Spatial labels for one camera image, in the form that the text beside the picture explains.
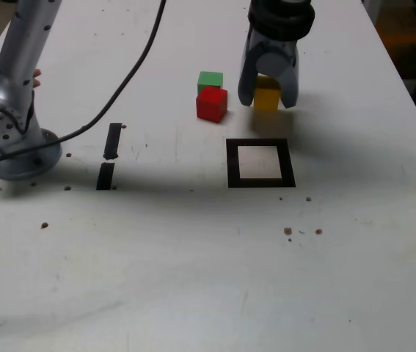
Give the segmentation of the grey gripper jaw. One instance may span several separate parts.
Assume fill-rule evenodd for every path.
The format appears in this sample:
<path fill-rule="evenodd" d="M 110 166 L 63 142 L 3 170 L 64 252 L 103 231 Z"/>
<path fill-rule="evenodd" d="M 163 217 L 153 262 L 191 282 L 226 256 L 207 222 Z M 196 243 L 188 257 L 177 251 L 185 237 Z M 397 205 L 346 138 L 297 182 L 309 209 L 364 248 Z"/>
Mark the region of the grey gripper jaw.
<path fill-rule="evenodd" d="M 249 31 L 238 82 L 238 98 L 243 106 L 251 106 L 253 102 L 256 80 L 259 74 L 257 61 L 265 52 L 266 45 L 263 35 L 256 31 Z"/>
<path fill-rule="evenodd" d="M 280 99 L 287 109 L 296 105 L 299 96 L 299 56 L 297 48 L 270 46 L 257 60 L 259 74 L 273 78 L 280 86 Z"/>

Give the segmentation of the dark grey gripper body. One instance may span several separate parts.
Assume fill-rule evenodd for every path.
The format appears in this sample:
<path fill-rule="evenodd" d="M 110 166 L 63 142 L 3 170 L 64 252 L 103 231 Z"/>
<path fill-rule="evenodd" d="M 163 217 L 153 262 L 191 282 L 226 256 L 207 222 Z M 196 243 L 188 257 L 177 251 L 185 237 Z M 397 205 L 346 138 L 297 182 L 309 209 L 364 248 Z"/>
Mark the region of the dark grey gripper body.
<path fill-rule="evenodd" d="M 296 40 L 283 42 L 264 37 L 263 42 L 269 50 L 277 49 L 287 56 L 296 56 L 298 53 Z"/>

